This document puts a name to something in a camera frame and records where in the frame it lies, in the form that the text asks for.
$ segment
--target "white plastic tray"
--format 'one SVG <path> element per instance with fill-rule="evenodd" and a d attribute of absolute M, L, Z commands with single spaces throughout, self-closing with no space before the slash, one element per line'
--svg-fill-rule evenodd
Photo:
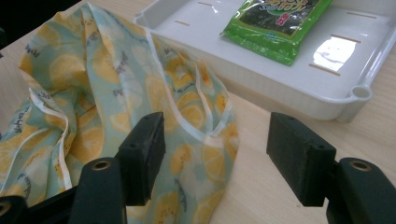
<path fill-rule="evenodd" d="M 245 0 L 157 0 L 134 22 L 206 59 L 229 90 L 248 88 L 315 119 L 350 121 L 369 101 L 377 71 L 396 40 L 396 1 L 333 0 L 293 66 L 221 36 Z"/>

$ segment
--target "green package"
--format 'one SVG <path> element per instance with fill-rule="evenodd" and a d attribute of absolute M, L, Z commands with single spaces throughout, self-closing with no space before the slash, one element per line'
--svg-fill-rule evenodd
<path fill-rule="evenodd" d="M 292 65 L 311 27 L 332 0 L 247 0 L 224 34 L 235 43 Z"/>

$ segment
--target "wooden table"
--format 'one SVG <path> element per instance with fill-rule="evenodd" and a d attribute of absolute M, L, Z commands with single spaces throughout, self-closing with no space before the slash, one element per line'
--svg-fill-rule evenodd
<path fill-rule="evenodd" d="M 132 20 L 151 0 L 91 2 Z M 0 50 L 4 55 L 0 59 L 0 131 L 28 97 L 18 63 L 32 34 Z M 356 157 L 376 164 L 396 186 L 396 48 L 372 88 L 374 98 L 349 123 L 311 119 L 270 100 L 258 107 L 232 94 L 241 145 L 230 184 L 211 223 L 327 223 L 327 205 L 303 207 L 265 153 L 270 111 L 288 113 L 302 121 L 337 148 L 337 160 Z"/>

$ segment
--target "screw hole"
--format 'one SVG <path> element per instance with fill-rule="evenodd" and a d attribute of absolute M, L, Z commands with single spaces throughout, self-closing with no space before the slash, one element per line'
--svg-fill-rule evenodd
<path fill-rule="evenodd" d="M 0 203 L 0 217 L 4 215 L 11 208 L 11 204 L 9 202 L 1 202 Z"/>
<path fill-rule="evenodd" d="M 371 166 L 366 164 L 365 162 L 362 161 L 351 161 L 349 163 L 350 166 L 352 166 L 353 168 L 360 170 L 360 171 L 364 171 L 364 172 L 369 172 L 372 170 Z"/>
<path fill-rule="evenodd" d="M 95 171 L 105 170 L 110 166 L 111 162 L 109 161 L 99 161 L 97 162 L 92 169 Z"/>

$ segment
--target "fabric bag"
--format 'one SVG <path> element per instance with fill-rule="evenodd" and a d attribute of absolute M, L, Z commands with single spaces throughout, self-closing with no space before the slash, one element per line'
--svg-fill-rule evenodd
<path fill-rule="evenodd" d="M 205 62 L 91 4 L 57 13 L 26 46 L 30 99 L 0 141 L 1 196 L 34 205 L 114 157 L 140 118 L 162 111 L 166 153 L 151 200 L 129 223 L 207 223 L 238 149 L 228 92 Z"/>

